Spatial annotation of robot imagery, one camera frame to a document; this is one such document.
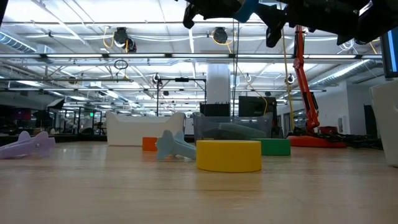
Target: light blue toy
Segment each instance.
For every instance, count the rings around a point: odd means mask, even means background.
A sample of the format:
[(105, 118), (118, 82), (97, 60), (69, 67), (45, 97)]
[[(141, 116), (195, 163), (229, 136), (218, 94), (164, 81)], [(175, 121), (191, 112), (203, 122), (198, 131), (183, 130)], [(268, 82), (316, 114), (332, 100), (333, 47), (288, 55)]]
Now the light blue toy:
[(184, 141), (184, 133), (179, 131), (175, 136), (169, 130), (163, 132), (163, 136), (156, 142), (156, 159), (165, 159), (168, 155), (180, 155), (190, 159), (197, 156), (196, 147)]
[(247, 22), (257, 8), (259, 0), (245, 0), (241, 8), (233, 16), (239, 22)]

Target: orange block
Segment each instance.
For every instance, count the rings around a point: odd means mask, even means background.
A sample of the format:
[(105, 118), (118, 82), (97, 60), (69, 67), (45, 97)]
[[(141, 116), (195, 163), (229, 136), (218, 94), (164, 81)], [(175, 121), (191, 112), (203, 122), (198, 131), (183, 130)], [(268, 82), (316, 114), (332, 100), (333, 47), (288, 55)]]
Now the orange block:
[(157, 142), (157, 138), (143, 137), (142, 138), (142, 150), (150, 151), (150, 152), (157, 152), (156, 142)]

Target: green block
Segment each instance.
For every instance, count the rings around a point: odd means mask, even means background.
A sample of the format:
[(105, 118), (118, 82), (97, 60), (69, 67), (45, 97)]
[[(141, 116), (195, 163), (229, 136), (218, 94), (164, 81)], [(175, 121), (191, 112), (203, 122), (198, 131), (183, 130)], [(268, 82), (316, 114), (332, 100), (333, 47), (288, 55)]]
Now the green block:
[(261, 142), (262, 156), (290, 156), (288, 139), (252, 139)]

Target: purple toy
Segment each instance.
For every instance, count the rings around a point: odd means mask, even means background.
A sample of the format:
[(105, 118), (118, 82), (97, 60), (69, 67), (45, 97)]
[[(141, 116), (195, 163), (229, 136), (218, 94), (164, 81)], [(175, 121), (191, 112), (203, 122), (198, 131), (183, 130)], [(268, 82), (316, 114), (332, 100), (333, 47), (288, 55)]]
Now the purple toy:
[(55, 139), (49, 138), (47, 132), (41, 132), (31, 138), (27, 131), (23, 131), (18, 141), (0, 147), (0, 159), (9, 159), (27, 155), (38, 155), (40, 157), (50, 156), (51, 148), (55, 146)]

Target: white container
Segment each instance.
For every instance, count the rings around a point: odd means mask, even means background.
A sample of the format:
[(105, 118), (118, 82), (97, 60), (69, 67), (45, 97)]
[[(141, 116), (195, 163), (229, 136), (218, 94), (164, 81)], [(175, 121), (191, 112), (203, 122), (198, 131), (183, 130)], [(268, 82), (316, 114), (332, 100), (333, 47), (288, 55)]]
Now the white container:
[(398, 80), (372, 87), (371, 97), (387, 163), (398, 167)]

